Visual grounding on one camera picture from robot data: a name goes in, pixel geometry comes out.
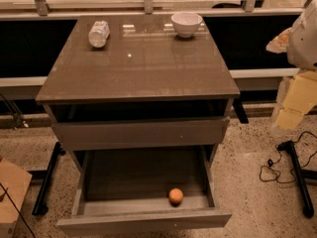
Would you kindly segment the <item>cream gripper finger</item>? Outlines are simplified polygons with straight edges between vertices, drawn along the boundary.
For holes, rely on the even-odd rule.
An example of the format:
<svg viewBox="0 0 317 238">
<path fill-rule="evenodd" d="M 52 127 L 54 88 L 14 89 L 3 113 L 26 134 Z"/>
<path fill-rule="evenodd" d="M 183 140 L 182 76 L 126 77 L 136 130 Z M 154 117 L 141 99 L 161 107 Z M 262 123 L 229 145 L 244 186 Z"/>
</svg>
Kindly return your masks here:
<svg viewBox="0 0 317 238">
<path fill-rule="evenodd" d="M 275 36 L 265 47 L 268 52 L 281 54 L 287 51 L 288 39 L 292 30 L 285 29 L 279 35 Z"/>
<path fill-rule="evenodd" d="M 295 129 L 304 116 L 317 105 L 317 72 L 296 74 L 289 82 L 274 125 L 282 130 Z"/>
</svg>

